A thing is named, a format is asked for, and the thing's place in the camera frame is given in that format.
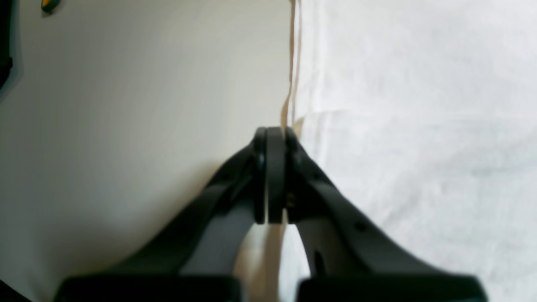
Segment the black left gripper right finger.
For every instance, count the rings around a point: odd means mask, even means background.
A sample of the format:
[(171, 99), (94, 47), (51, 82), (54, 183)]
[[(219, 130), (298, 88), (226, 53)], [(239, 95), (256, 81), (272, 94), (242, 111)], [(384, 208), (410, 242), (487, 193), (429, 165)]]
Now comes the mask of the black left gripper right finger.
[(342, 195), (291, 128), (285, 145), (288, 220), (311, 273), (298, 286), (298, 302), (488, 300), (476, 277), (435, 268), (397, 245)]

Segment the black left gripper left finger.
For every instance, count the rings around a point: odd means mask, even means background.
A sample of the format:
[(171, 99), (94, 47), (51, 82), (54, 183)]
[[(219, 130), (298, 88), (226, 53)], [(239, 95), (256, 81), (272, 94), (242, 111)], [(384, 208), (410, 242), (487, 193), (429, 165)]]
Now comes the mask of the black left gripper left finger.
[(281, 128), (259, 128), (154, 239), (118, 265), (67, 279), (56, 302), (241, 302), (233, 277), (253, 224), (280, 224), (285, 151)]

